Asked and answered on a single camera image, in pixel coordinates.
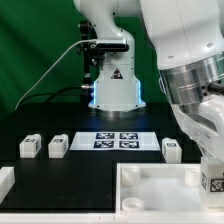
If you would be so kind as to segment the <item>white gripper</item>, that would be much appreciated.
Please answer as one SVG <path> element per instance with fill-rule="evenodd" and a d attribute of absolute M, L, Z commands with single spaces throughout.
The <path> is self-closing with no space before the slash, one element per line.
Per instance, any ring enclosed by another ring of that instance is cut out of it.
<path fill-rule="evenodd" d="M 197 104 L 193 114 L 171 106 L 181 130 L 201 148 L 224 163 L 224 97 L 213 96 Z"/>

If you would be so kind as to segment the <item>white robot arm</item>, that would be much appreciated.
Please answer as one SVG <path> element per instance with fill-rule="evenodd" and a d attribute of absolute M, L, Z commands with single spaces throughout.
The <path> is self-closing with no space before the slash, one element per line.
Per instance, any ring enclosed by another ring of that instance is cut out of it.
<path fill-rule="evenodd" d="M 73 0 L 105 58 L 89 107 L 102 115 L 145 106 L 134 75 L 134 39 L 116 16 L 141 15 L 157 54 L 161 89 L 181 130 L 224 162 L 224 14 L 221 0 Z"/>

